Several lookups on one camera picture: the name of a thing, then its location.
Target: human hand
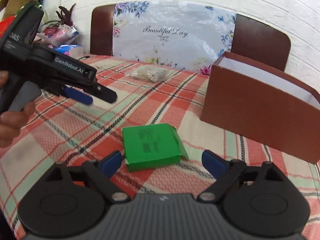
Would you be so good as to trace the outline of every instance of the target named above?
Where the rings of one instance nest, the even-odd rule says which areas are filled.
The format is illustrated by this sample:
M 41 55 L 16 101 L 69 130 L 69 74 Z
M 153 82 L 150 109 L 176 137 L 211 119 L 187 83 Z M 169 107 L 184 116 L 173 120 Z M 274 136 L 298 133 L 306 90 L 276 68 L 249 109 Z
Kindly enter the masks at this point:
M 0 71 L 0 88 L 5 86 L 8 76 L 7 71 Z M 21 112 L 5 112 L 0 115 L 0 148 L 11 145 L 12 140 L 19 136 L 20 128 L 28 123 L 35 109 L 36 104 L 30 102 Z

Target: floral fabric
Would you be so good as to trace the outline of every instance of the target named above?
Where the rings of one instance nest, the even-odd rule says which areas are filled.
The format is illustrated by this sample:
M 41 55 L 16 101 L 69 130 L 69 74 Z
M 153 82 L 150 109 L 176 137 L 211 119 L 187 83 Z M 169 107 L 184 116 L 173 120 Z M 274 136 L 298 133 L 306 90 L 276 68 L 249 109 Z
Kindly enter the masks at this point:
M 114 11 L 113 55 L 210 75 L 231 51 L 236 12 L 178 1 L 119 3 Z

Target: black cable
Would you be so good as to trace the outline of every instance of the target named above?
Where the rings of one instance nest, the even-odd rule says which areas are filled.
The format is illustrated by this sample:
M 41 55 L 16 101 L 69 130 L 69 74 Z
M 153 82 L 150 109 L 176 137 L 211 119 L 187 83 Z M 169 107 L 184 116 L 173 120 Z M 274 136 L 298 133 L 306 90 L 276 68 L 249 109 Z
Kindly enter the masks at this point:
M 83 58 L 89 58 L 90 56 L 83 56 L 83 57 L 81 57 L 80 59 L 78 59 L 78 60 L 81 60 L 81 59 L 83 59 Z

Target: plastic bag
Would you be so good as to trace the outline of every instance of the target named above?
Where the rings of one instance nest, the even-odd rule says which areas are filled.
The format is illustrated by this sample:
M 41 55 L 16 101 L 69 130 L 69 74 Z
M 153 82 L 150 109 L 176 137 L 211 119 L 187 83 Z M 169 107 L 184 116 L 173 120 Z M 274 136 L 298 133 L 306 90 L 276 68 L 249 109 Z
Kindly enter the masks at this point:
M 59 30 L 50 37 L 48 42 L 59 47 L 62 44 L 70 44 L 78 35 L 78 31 L 73 26 L 70 27 L 63 24 L 59 27 Z
M 147 82 L 161 82 L 165 80 L 169 70 L 156 65 L 143 65 L 128 71 L 126 76 Z

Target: plaid tablecloth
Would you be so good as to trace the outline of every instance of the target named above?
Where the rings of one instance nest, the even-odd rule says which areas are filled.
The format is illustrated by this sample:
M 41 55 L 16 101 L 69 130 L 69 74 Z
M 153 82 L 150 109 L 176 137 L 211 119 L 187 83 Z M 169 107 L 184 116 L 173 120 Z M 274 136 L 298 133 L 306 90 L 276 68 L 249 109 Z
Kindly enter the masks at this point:
M 85 63 L 98 69 L 101 84 L 117 92 L 117 103 L 110 105 L 95 98 L 93 106 L 85 106 L 44 93 L 37 99 L 36 113 L 20 136 L 11 147 L 0 150 L 0 205 L 17 239 L 24 236 L 17 205 L 53 162 L 80 165 L 88 159 L 102 159 L 113 150 L 123 150 L 123 127 L 154 123 L 176 127 L 191 160 L 133 173 L 123 165 L 112 181 L 130 196 L 136 192 L 198 195 L 214 182 L 201 165 L 205 149 L 228 160 L 242 159 L 249 165 L 269 160 L 308 200 L 311 216 L 303 235 L 310 240 L 319 239 L 319 165 L 201 122 L 207 76 L 172 69 L 166 81 L 152 84 L 125 76 L 125 72 L 141 65 L 139 62 L 95 56 Z

